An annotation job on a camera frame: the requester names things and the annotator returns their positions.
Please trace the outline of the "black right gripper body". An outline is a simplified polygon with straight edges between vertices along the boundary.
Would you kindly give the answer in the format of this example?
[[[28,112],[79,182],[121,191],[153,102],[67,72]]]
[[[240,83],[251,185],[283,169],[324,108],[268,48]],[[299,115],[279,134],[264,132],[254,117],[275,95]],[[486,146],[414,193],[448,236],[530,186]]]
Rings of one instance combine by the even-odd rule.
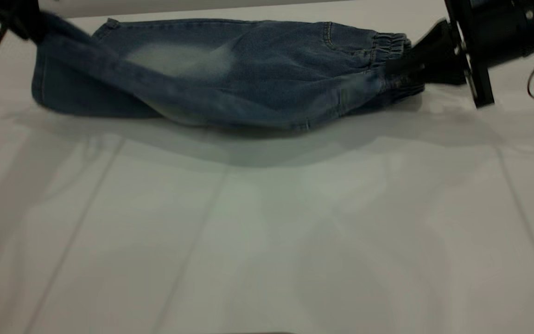
[[[447,0],[445,6],[475,106],[489,106],[489,69],[534,55],[534,0]]]

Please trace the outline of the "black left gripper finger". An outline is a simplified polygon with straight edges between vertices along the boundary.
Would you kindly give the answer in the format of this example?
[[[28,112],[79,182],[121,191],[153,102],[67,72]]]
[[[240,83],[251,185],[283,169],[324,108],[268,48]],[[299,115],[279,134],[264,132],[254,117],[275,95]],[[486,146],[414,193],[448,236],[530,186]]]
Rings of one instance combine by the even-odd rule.
[[[47,24],[38,0],[0,0],[0,24],[23,40],[42,42]]]

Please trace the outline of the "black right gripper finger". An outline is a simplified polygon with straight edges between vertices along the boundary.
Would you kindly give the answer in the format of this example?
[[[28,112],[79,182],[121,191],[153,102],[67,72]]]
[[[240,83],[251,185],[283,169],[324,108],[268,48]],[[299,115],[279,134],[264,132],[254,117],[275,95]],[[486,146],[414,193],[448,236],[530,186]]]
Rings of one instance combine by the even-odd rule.
[[[465,85],[466,74],[460,69],[422,70],[421,80],[426,84]]]
[[[385,74],[387,77],[462,77],[459,42],[449,21],[443,19],[401,58],[387,60]]]

